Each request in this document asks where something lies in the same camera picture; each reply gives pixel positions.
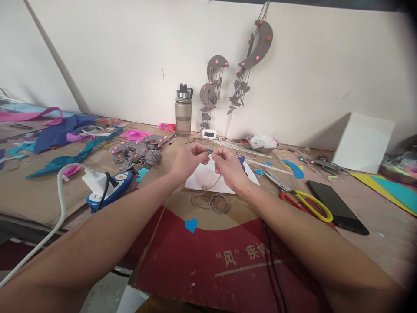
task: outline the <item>white paper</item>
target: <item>white paper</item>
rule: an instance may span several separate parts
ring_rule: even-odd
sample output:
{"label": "white paper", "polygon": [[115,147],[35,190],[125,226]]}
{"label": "white paper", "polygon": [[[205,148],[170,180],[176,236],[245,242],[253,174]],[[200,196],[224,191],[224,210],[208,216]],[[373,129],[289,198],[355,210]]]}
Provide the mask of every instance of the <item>white paper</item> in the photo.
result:
{"label": "white paper", "polygon": [[332,163],[377,174],[395,123],[351,113]]}
{"label": "white paper", "polygon": [[[251,168],[246,163],[246,161],[243,162],[243,166],[245,167],[245,172],[248,175],[248,178],[255,184],[259,185],[258,179],[252,172]],[[207,165],[199,164],[194,173],[185,182],[185,187],[195,190],[203,190],[203,186],[210,188],[216,183],[218,177],[219,175],[215,172],[214,161],[212,159],[212,156],[210,155],[210,162]],[[217,184],[209,191],[236,194],[233,190],[226,186],[225,179],[223,176],[220,178]]]}

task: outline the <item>forearm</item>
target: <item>forearm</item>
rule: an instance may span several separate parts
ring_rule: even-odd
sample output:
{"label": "forearm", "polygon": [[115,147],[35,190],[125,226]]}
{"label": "forearm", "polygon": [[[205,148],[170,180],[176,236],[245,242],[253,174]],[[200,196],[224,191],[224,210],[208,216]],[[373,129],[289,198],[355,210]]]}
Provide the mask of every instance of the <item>forearm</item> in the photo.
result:
{"label": "forearm", "polygon": [[52,287],[93,285],[123,258],[155,211],[181,183],[167,174],[106,206],[46,248],[9,284],[23,279]]}
{"label": "forearm", "polygon": [[248,201],[323,288],[388,288],[392,279],[362,251],[318,219],[260,186],[244,184]]}

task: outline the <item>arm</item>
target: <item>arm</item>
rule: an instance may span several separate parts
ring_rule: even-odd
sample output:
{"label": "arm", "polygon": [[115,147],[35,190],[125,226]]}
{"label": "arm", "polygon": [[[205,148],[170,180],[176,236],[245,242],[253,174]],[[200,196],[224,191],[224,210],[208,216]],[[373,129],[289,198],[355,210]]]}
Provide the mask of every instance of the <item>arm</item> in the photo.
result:
{"label": "arm", "polygon": [[170,173],[106,206],[25,265],[0,290],[2,312],[78,312],[163,201],[208,161],[204,146],[184,146]]}
{"label": "arm", "polygon": [[228,149],[215,150],[212,158],[216,173],[319,281],[335,312],[391,311],[401,289],[362,251],[320,220],[251,182]]}

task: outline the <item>gray cord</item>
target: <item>gray cord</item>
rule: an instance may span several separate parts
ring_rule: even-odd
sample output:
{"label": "gray cord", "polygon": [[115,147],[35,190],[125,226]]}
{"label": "gray cord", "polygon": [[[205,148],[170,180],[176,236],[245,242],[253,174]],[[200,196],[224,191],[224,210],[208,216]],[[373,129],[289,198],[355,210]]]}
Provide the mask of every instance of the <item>gray cord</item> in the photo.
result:
{"label": "gray cord", "polygon": [[[207,188],[207,186],[202,186],[203,192],[198,193],[195,196],[192,196],[191,204],[202,209],[212,209],[217,214],[227,214],[230,211],[230,203],[229,203],[229,200],[227,200],[227,197],[223,193],[215,193],[209,198],[203,197],[203,194],[205,194],[207,190],[213,188],[217,184],[217,182],[220,180],[221,177],[222,176],[220,175],[217,181],[214,183],[214,185],[211,186],[210,188]],[[199,198],[199,197],[203,198],[204,200],[208,200],[208,206],[200,206],[198,204],[195,204],[194,199]],[[226,202],[226,208],[224,210],[219,210],[218,208],[216,208],[216,204],[218,200],[224,200]]]}

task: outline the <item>black phone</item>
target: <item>black phone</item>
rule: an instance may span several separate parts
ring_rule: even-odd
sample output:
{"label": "black phone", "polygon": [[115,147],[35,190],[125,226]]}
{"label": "black phone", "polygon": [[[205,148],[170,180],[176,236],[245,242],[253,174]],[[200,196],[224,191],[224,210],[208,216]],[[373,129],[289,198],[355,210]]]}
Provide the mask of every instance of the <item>black phone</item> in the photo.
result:
{"label": "black phone", "polygon": [[332,187],[309,180],[307,186],[314,196],[319,199],[333,215],[333,223],[361,235],[369,235],[369,230],[361,223],[346,203]]}

